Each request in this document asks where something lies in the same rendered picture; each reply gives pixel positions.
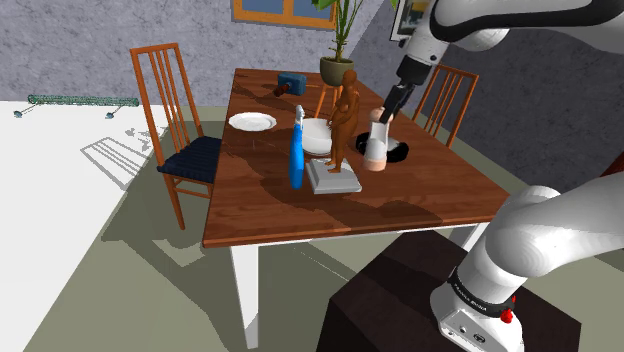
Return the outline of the brown figure on grey base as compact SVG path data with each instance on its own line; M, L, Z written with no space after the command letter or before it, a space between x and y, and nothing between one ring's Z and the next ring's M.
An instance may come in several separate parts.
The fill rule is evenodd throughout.
M356 80L357 73L352 69L343 74L343 90L327 122L332 140L329 160L311 159L306 164L314 194L343 194L362 190L355 172L345 159L345 148L359 121L360 96L355 86Z

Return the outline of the black plate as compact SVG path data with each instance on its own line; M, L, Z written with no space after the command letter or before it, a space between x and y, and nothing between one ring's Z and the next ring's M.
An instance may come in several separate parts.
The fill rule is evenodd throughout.
M365 154L368 139L369 133L365 132L359 134L355 140L355 148L362 155ZM401 162L406 159L408 153L409 146L405 142L399 142L392 137L388 138L388 150L386 153L388 163Z

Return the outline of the white and pink pepper mill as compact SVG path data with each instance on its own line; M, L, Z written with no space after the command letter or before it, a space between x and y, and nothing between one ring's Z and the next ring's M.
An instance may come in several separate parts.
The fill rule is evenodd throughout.
M384 107L373 109L369 114L369 138L363 159L363 167L369 171L383 171L387 163L389 125L380 121Z

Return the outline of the dark robot stand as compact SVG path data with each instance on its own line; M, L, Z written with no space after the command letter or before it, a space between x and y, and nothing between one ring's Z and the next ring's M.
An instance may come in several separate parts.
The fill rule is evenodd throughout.
M435 231L399 236L330 298L316 352L465 352L430 308L465 256ZM525 288L516 298L525 352L579 352L580 322Z

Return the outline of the wooden table with white legs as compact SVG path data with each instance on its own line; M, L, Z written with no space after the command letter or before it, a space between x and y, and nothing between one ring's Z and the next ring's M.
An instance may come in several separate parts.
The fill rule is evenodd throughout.
M263 112L277 124L263 132L226 126L203 235L206 248L227 247L234 267L248 348L258 345L259 249L347 235L468 226L480 234L507 192L403 114L391 137L409 146L407 158L381 172L362 167L353 146L345 158L362 190L316 195L308 183L290 186L288 152L296 105L314 112L322 80L310 91L277 98L277 72L236 69L227 113Z

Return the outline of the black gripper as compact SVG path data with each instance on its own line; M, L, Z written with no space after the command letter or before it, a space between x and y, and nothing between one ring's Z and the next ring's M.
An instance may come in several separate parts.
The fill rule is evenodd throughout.
M383 105L383 113L380 116L380 122L386 124L390 117L394 114L398 116L400 110L409 100L416 86L422 86L426 81L432 65L422 63L416 59L405 55L397 68L396 75L399 77L399 85L394 85Z

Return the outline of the green plant in olive pot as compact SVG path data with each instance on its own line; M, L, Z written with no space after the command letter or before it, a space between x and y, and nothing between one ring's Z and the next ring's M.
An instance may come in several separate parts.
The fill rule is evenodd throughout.
M320 58L320 74L323 82L329 86L338 87L342 83L343 74L354 68L354 62L344 57L343 52L348 43L348 36L363 0L311 0L311 4L317 11L327 7L334 7L334 43L330 50L332 56Z

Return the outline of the white plate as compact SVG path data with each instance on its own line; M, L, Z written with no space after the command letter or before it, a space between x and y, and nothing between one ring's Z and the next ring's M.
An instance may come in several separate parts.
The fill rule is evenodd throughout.
M260 112L235 114L228 119L228 123L233 128L246 132L266 131L277 125L277 121L274 117Z

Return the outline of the blue and white bottle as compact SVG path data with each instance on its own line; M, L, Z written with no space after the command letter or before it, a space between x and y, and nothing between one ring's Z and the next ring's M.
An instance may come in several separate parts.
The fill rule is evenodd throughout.
M291 187L293 189L300 189L302 186L303 171L305 167L302 145L303 119L305 117L305 112L301 105L296 106L295 112L295 122L290 141L288 174Z

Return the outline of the white bowl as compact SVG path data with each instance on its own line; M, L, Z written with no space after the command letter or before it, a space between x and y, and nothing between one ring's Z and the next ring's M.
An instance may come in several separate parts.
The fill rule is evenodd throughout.
M302 121L302 147L313 156L327 156L332 146L331 129L326 119L304 118Z

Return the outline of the green mesh roll on legs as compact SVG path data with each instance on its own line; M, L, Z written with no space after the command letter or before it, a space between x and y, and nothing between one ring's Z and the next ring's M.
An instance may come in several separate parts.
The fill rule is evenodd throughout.
M68 105L68 106L114 106L115 110L105 115L106 119L113 119L122 107L138 107L139 100L132 97L98 97L98 96L66 96L66 95L36 95L27 97L30 104L24 110L14 111L15 118L22 118L24 114L41 105Z

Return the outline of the orange framed window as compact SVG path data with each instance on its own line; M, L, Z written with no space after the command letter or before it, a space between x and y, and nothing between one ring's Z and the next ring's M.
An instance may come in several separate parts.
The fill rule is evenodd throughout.
M235 21L332 30L336 3L331 0L231 0Z

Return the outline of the white framed wall picture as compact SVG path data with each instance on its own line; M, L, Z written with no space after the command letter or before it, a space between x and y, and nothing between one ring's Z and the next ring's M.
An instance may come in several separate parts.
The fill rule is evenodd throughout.
M400 42L409 39L429 3L430 0L397 0L390 40Z

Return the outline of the wooden chair with blue cushion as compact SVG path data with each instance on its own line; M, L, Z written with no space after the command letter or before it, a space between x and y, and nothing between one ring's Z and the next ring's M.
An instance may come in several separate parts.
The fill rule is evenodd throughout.
M197 137L191 139L181 111L169 52L175 55L184 94ZM204 134L192 94L182 55L177 43L166 43L129 50L131 61L144 111L148 133L157 160L157 171L163 176L168 195L177 219L178 226L185 228L185 221L179 201L181 193L209 199L213 194L213 184L217 171L221 140ZM148 56L175 153L166 158L163 155L159 133L157 132L145 78L139 56Z

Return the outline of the wooden slat-back chair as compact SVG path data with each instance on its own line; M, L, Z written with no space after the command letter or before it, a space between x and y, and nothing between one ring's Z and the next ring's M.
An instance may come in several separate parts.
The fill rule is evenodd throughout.
M431 113L427 116L427 120L423 129L432 137L436 137L442 128L442 125L448 115L452 103L454 102L460 87L464 81L468 82L466 94L462 100L459 112L453 120L452 128L444 144L451 148L455 141L458 130L463 121L464 115L471 101L472 95L479 81L478 74L463 71L446 65L438 65L433 69L433 73L427 84L425 91L417 105L415 112L411 117L411 121L415 122L422 112L430 93L434 88L434 84L438 78L442 78L441 85L435 96Z

